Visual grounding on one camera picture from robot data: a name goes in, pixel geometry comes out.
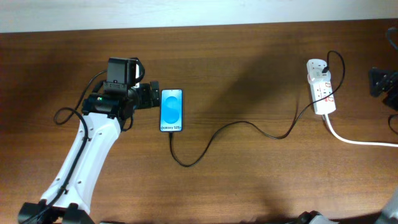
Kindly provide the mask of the blue Galaxy smartphone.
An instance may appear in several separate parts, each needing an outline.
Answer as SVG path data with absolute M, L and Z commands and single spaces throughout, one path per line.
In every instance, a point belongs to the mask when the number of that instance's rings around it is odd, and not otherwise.
M 183 91 L 168 89 L 161 91 L 160 131 L 180 132 L 183 129 Z

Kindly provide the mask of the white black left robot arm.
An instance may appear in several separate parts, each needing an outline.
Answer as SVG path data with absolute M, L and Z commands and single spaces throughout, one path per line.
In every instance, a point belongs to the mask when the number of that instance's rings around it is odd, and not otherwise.
M 100 81 L 83 101 L 72 147 L 50 187 L 38 203 L 24 203 L 18 223 L 92 223 L 91 199 L 109 150 L 134 119 L 134 111 L 158 107 L 158 82 L 133 86 Z

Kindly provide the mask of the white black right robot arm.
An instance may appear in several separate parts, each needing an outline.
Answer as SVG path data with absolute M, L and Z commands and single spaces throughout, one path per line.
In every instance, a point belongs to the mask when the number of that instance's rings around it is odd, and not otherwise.
M 307 80 L 310 85 L 313 102 L 311 105 L 314 107 L 315 114 L 322 116 L 328 130 L 334 135 L 335 138 L 349 144 L 360 146 L 383 146 L 383 147 L 397 147 L 396 143 L 389 142 L 369 142 L 369 141 L 354 141 L 341 137 L 338 135 L 331 124 L 329 114 L 336 110 L 334 92 L 336 90 L 331 87 L 331 73 L 329 66 L 325 62 L 319 65 L 313 65 L 310 60 L 307 65 Z M 397 76 L 393 71 L 379 70 L 373 68 L 369 72 L 369 80 L 371 82 L 371 94 L 379 96 L 382 92 L 387 91 L 396 83 Z M 397 223 L 397 192 L 394 192 L 391 199 L 383 207 L 379 213 L 372 213 L 357 217 L 349 218 L 334 218 L 327 219 L 323 215 L 316 213 L 312 215 L 307 223 Z

